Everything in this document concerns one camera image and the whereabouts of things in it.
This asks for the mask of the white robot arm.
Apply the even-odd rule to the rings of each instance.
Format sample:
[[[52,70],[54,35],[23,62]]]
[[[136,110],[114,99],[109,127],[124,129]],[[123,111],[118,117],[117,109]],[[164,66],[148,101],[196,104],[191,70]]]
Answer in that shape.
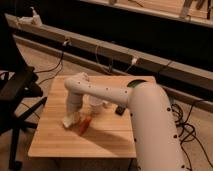
[[[86,73],[65,79],[68,90],[65,127],[73,124],[71,116],[82,108],[85,94],[128,108],[139,171],[186,171],[178,132],[169,98],[153,82],[142,82],[134,88],[120,88],[94,83]]]

